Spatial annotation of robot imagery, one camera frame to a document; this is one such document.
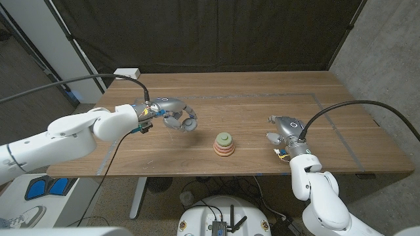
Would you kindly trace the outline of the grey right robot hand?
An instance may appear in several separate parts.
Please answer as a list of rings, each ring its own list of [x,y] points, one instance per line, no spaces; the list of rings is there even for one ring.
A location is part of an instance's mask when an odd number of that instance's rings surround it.
[[[309,145],[299,139],[303,124],[296,118],[272,115],[268,122],[276,126],[277,132],[267,132],[266,137],[274,145],[280,145],[291,158],[311,154]]]

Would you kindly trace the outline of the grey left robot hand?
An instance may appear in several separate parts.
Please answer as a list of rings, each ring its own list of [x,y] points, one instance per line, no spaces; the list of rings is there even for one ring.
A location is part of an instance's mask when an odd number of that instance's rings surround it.
[[[193,131],[198,125],[195,111],[176,98],[156,98],[147,104],[140,104],[136,110],[142,128],[151,128],[150,121],[154,117],[163,117],[163,124],[167,128],[181,132]]]

